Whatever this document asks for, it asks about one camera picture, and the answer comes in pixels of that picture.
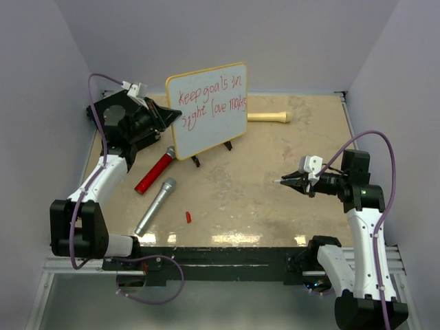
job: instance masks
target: small red object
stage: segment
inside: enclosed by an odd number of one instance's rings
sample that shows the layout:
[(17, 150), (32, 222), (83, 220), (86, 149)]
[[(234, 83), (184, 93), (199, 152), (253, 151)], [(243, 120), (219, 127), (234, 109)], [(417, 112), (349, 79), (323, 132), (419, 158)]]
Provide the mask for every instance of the small red object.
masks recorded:
[(189, 212), (186, 213), (186, 223), (191, 222), (191, 214)]
[(135, 190), (143, 195), (153, 182), (165, 171), (165, 168), (175, 159), (174, 147), (170, 146), (166, 149), (166, 153), (159, 159), (153, 168), (144, 176), (137, 184)]

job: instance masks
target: cable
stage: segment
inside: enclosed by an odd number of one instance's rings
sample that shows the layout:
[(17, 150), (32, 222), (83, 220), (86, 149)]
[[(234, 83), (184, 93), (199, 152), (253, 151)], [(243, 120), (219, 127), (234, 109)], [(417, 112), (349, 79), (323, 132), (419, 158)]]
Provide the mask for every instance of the cable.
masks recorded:
[(120, 82), (119, 80), (113, 79), (113, 78), (111, 78), (109, 76), (106, 76), (105, 74), (97, 74), (97, 73), (90, 74), (89, 79), (87, 81), (87, 89), (88, 89), (88, 95), (89, 95), (89, 102), (90, 102), (91, 112), (93, 113), (93, 118), (95, 120), (96, 127), (98, 127), (98, 132), (99, 132), (99, 134), (101, 135), (101, 138), (102, 138), (102, 148), (103, 148), (103, 157), (104, 157), (103, 163), (104, 164), (100, 166), (100, 168), (95, 172), (95, 174), (93, 174), (91, 176), (90, 180), (85, 184), (84, 190), (80, 193), (80, 195), (78, 197), (78, 201), (75, 204), (74, 213), (71, 216), (70, 231), (69, 231), (69, 254), (70, 254), (71, 266), (75, 270), (79, 270), (80, 268), (82, 268), (87, 263), (87, 261), (89, 261), (89, 259), (87, 259), (87, 260), (83, 261), (79, 266), (76, 264), (76, 261), (75, 261), (75, 248), (74, 248), (75, 222), (76, 222), (76, 219), (78, 218), (78, 212), (79, 212), (79, 209), (80, 209), (81, 202), (83, 201), (84, 196), (87, 194), (87, 191), (89, 190), (90, 185), (93, 184), (95, 179), (99, 176), (99, 174), (105, 168), (105, 165), (107, 163), (107, 155), (108, 155), (107, 139), (105, 138), (104, 129), (102, 128), (101, 121), (99, 120), (98, 112), (96, 111), (93, 98), (91, 97), (90, 80), (94, 76), (106, 78), (107, 80), (113, 81), (116, 84), (122, 85), (122, 82)]
[(156, 254), (156, 255), (153, 255), (153, 256), (143, 256), (142, 258), (137, 258), (137, 259), (113, 258), (113, 260), (116, 260), (116, 261), (119, 261), (119, 262), (122, 262), (122, 263), (138, 263), (140, 261), (145, 261), (145, 260), (148, 260), (148, 259), (156, 259), (156, 258), (166, 259), (166, 260), (170, 261), (171, 263), (174, 263), (174, 265), (179, 270), (180, 278), (181, 278), (180, 287), (179, 287), (179, 289), (177, 290), (177, 292), (173, 296), (171, 296), (170, 298), (167, 298), (165, 300), (160, 300), (160, 301), (153, 301), (153, 300), (142, 299), (142, 298), (139, 298), (139, 297), (136, 297), (136, 296), (132, 296), (132, 295), (124, 292), (121, 289), (121, 287), (119, 286), (118, 282), (116, 282), (116, 287), (118, 288), (116, 294), (119, 294), (121, 292), (128, 299), (137, 301), (139, 303), (147, 304), (147, 305), (163, 305), (163, 304), (169, 303), (173, 299), (177, 298), (178, 295), (180, 295), (180, 293), (182, 292), (182, 289), (184, 288), (185, 277), (184, 277), (184, 271), (182, 270), (182, 267), (180, 267), (180, 265), (174, 259), (172, 259), (172, 258), (170, 258), (168, 256), (161, 256), (159, 254)]
[(388, 201), (388, 204), (386, 205), (385, 210), (382, 213), (382, 216), (379, 218), (379, 221), (377, 222), (377, 224), (376, 224), (376, 226), (374, 228), (374, 231), (373, 231), (374, 262), (375, 262), (375, 266), (376, 266), (377, 280), (379, 281), (380, 302), (381, 302), (381, 305), (382, 305), (382, 313), (384, 315), (385, 329), (386, 330), (391, 330), (390, 320), (388, 319), (388, 312), (386, 310), (385, 293), (384, 293), (383, 290), (381, 290), (381, 288), (384, 286), (384, 281), (382, 280), (382, 271), (380, 269), (379, 247), (378, 247), (378, 242), (377, 242), (377, 240), (379, 238), (379, 234), (378, 233), (379, 233), (379, 230), (380, 230), (380, 226), (383, 224), (386, 216), (390, 212), (391, 206), (392, 206), (392, 204), (394, 202), (395, 193), (396, 193), (396, 161), (395, 161), (394, 151), (393, 151), (393, 148), (391, 146), (391, 142), (386, 137), (386, 135), (383, 134), (382, 132), (379, 132), (379, 131), (376, 131), (376, 130), (370, 130), (370, 131), (362, 132), (362, 133), (352, 137), (349, 141), (347, 141), (341, 147), (341, 149), (339, 149), (339, 151), (330, 159), (330, 161), (327, 163), (327, 165), (324, 166), (321, 171), (319, 171), (319, 173), (316, 176), (319, 177), (321, 174), (323, 174), (330, 167), (330, 165), (332, 165), (332, 163), (335, 162), (336, 158), (338, 158), (338, 156), (345, 150), (345, 148), (353, 143), (353, 141), (355, 141), (358, 138), (360, 138), (360, 137), (362, 137), (364, 135), (367, 135), (367, 134), (377, 134), (377, 135), (380, 135), (384, 139), (386, 145), (388, 146), (388, 150), (390, 152), (390, 158), (391, 158), (391, 193), (390, 193), (390, 200)]

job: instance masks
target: beige table surface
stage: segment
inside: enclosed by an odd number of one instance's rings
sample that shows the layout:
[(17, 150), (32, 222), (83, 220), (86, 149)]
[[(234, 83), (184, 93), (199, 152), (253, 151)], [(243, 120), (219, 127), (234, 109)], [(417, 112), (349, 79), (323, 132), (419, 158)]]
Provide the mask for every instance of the beige table surface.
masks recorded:
[[(150, 96), (166, 106), (165, 95)], [(343, 246), (352, 239), (337, 197), (303, 196), (274, 184), (298, 169), (303, 155), (324, 161), (351, 136), (339, 96), (250, 94), (248, 112), (292, 111), (288, 124), (250, 122), (245, 135), (232, 141), (233, 149), (217, 146), (191, 159), (175, 160), (144, 196), (136, 184), (173, 145), (171, 129), (156, 144), (137, 154), (130, 172), (117, 184), (104, 205), (107, 228), (114, 234), (133, 231), (167, 177), (177, 180), (142, 245), (157, 246), (304, 246), (313, 235), (338, 237)], [(88, 175), (100, 152), (97, 135), (87, 165)], [(340, 159), (335, 163), (339, 167)], [(189, 211), (192, 223), (186, 223)]]

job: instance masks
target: purple cable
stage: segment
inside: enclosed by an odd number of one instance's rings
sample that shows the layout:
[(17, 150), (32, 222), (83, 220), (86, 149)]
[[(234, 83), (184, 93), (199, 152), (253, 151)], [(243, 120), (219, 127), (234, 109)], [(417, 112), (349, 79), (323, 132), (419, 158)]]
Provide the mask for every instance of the purple cable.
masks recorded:
[[(394, 156), (394, 151), (393, 148), (391, 146), (391, 142), (390, 140), (386, 137), (385, 134), (383, 134), (382, 132), (379, 131), (375, 131), (375, 130), (370, 130), (370, 131), (365, 131), (362, 132), (354, 137), (352, 137), (349, 141), (347, 141), (342, 147), (341, 149), (339, 149), (339, 151), (330, 159), (330, 161), (327, 163), (326, 166), (324, 166), (322, 168), (322, 170), (316, 175), (317, 177), (319, 177), (321, 174), (323, 174), (331, 165), (332, 163), (335, 162), (336, 158), (338, 158), (338, 156), (345, 150), (346, 147), (348, 147), (350, 144), (353, 143), (353, 141), (357, 140), (358, 138), (367, 135), (367, 134), (377, 134), (380, 135), (386, 145), (388, 146), (388, 150), (390, 152), (390, 158), (391, 158), (391, 193), (390, 193), (390, 200), (388, 201), (388, 204), (385, 207), (384, 212), (382, 213), (382, 216), (380, 217), (379, 221), (377, 222), (377, 225), (374, 228), (373, 231), (373, 251), (374, 251), (374, 263), (376, 266), (376, 273), (377, 273), (377, 280), (379, 281), (379, 288), (384, 286), (384, 281), (382, 279), (382, 271), (380, 269), (380, 260), (379, 260), (379, 246), (378, 246), (378, 233), (380, 230), (380, 226), (384, 223), (385, 217), (388, 215), (388, 213), (390, 212), (391, 206), (394, 202), (394, 197), (395, 197), (395, 193), (396, 193), (396, 161), (395, 161), (395, 156)], [(386, 330), (391, 330), (391, 326), (390, 326), (390, 320), (388, 319), (388, 312), (386, 310), (386, 301), (385, 301), (385, 293), (382, 290), (379, 290), (379, 295), (380, 295), (380, 302), (382, 305), (382, 313), (384, 314), (384, 323), (385, 323), (385, 329)]]
[(172, 259), (168, 256), (161, 256), (161, 255), (156, 254), (153, 256), (143, 256), (142, 258), (137, 258), (137, 259), (113, 258), (113, 260), (123, 262), (123, 263), (138, 263), (140, 261), (145, 261), (148, 259), (156, 259), (156, 258), (166, 259), (166, 260), (170, 261), (171, 263), (174, 263), (174, 265), (177, 267), (177, 269), (180, 272), (180, 278), (181, 278), (180, 287), (173, 296), (171, 296), (168, 299), (160, 300), (160, 301), (142, 299), (142, 298), (132, 296), (132, 295), (122, 291), (118, 282), (116, 282), (116, 287), (118, 288), (116, 293), (118, 294), (119, 292), (122, 292), (122, 294), (125, 297), (127, 297), (131, 300), (137, 301), (139, 303), (148, 304), (148, 305), (163, 305), (163, 304), (169, 303), (170, 301), (174, 300), (178, 295), (180, 295), (180, 293), (182, 292), (182, 289), (184, 288), (184, 285), (185, 285), (185, 277), (184, 277), (184, 271), (182, 270), (182, 267), (180, 267), (180, 265), (174, 259)]
[(92, 175), (90, 180), (85, 184), (84, 191), (82, 191), (80, 193), (80, 195), (78, 197), (78, 201), (75, 204), (74, 213), (71, 216), (70, 231), (69, 231), (69, 254), (70, 254), (71, 266), (75, 270), (79, 270), (80, 268), (82, 268), (87, 263), (87, 261), (89, 261), (89, 259), (87, 259), (87, 260), (83, 261), (79, 266), (76, 264), (76, 261), (75, 261), (75, 248), (74, 248), (75, 222), (76, 222), (76, 219), (78, 218), (78, 212), (79, 212), (79, 209), (80, 209), (81, 202), (83, 201), (84, 196), (87, 194), (87, 191), (89, 190), (90, 185), (93, 184), (93, 182), (95, 181), (97, 176), (99, 176), (99, 174), (104, 169), (104, 166), (107, 163), (107, 154), (108, 154), (107, 140), (105, 138), (104, 130), (102, 129), (102, 125), (101, 125), (101, 121), (99, 120), (98, 113), (96, 112), (96, 108), (95, 108), (95, 104), (94, 104), (93, 98), (91, 97), (90, 80), (94, 76), (106, 78), (106, 79), (108, 79), (110, 81), (113, 81), (114, 83), (116, 83), (118, 85), (122, 85), (122, 82), (120, 82), (120, 81), (118, 81), (116, 79), (108, 77), (105, 74), (97, 74), (97, 73), (90, 74), (89, 80), (87, 81), (87, 88), (88, 88), (91, 112), (93, 113), (93, 118), (95, 119), (96, 126), (98, 127), (98, 132), (99, 132), (99, 134), (101, 135), (101, 138), (102, 138), (104, 164), (102, 166), (100, 166), (100, 168), (95, 172), (95, 174)]

